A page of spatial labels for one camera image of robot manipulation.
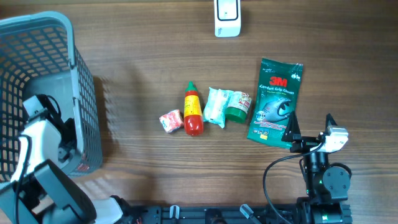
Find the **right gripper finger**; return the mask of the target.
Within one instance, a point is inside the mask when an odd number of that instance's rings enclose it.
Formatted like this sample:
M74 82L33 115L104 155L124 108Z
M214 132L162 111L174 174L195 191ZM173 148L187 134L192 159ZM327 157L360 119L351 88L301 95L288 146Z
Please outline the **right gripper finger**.
M285 132L282 136L283 142L295 142L300 141L302 135L299 128L299 123L295 111L289 115L289 122L287 123Z
M332 126L337 126L337 123L333 119L332 115L330 113L328 113L326 115L325 129L328 129L329 127L332 127Z

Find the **green 3M gloves package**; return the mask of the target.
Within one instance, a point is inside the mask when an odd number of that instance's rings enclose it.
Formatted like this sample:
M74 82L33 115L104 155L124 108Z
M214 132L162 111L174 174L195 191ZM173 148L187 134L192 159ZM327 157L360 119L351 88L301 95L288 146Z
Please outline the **green 3M gloves package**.
M296 109L302 73L301 63L262 59L248 139L272 147L291 146L282 136Z

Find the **green lid jar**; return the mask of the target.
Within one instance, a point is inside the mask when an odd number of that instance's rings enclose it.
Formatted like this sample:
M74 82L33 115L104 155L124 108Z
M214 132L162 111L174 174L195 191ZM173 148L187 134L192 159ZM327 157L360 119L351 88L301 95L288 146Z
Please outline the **green lid jar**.
M225 112L226 119L236 123L244 123L251 106L252 98L244 92L234 91L228 101Z

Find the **mint green white pouch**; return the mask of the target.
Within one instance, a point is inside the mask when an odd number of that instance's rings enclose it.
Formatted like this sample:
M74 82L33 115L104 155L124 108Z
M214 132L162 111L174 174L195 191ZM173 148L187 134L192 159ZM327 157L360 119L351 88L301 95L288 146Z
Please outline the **mint green white pouch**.
M232 90L214 89L209 87L208 101L203 110L204 122L217 124L221 128L224 128L226 121L226 108L232 94Z

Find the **red sauce bottle green cap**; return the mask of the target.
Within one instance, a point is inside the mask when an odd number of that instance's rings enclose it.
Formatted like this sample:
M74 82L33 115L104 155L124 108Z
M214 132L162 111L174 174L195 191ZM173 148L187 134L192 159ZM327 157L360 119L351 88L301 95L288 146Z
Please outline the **red sauce bottle green cap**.
M185 90L183 115L185 132L190 136L201 135L204 130L203 115L198 90L193 82L189 82Z

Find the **red white snack packet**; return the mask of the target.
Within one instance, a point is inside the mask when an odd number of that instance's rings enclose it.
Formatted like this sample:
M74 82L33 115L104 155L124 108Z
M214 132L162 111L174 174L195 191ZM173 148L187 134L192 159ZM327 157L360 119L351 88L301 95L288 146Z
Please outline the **red white snack packet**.
M166 133L171 133L183 127L183 118L180 110L173 110L159 118Z

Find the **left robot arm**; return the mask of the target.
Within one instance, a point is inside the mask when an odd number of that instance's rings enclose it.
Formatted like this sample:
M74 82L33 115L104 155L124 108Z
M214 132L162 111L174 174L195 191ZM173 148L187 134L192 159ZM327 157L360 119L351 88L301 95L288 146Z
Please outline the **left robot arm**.
M118 223L113 197L91 201L62 170L76 143L74 120L63 122L55 99L34 95L23 102L26 127L17 137L19 162L1 189L1 210L13 223Z

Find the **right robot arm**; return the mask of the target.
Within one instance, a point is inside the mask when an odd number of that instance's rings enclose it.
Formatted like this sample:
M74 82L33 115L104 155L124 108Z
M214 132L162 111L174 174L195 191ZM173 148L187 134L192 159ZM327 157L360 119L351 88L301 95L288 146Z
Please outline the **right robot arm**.
M297 199L293 223L352 223L348 199L352 171L342 163L329 163L328 156L338 152L348 141L348 131L326 115L325 130L317 137L302 136L295 112L282 140L292 144L290 152L301 157L300 170L307 196Z

